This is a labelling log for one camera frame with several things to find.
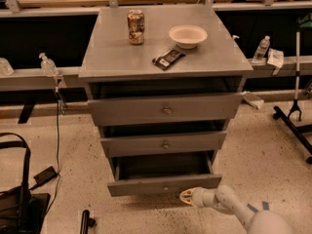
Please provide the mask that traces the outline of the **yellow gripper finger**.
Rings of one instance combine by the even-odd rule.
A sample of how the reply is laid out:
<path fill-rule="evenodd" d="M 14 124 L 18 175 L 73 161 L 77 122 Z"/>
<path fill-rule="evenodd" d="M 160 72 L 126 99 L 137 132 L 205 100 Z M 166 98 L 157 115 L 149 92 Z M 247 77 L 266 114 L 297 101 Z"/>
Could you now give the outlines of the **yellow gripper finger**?
<path fill-rule="evenodd" d="M 180 201 L 187 204 L 187 205 L 193 206 L 194 205 L 193 192 L 194 192 L 193 188 L 189 188 L 189 189 L 182 191 L 179 194 Z"/>

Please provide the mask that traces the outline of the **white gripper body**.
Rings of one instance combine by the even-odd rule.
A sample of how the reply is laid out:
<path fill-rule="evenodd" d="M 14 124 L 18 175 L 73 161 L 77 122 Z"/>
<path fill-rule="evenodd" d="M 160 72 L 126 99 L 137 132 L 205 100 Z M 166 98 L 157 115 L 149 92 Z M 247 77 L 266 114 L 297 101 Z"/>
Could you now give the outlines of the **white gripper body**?
<path fill-rule="evenodd" d="M 193 205 L 197 208 L 212 208 L 217 204 L 215 191 L 203 187 L 196 187 L 192 194 Z"/>

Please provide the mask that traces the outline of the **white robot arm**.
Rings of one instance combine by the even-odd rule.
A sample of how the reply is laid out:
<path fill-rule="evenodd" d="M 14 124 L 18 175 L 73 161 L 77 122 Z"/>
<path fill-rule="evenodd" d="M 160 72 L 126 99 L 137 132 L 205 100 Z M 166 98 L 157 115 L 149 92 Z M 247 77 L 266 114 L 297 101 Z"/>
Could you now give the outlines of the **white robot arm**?
<path fill-rule="evenodd" d="M 269 210 L 252 210 L 227 185 L 217 189 L 189 188 L 180 193 L 179 199 L 193 207 L 212 208 L 226 215 L 235 215 L 247 234 L 294 234 L 282 216 Z"/>

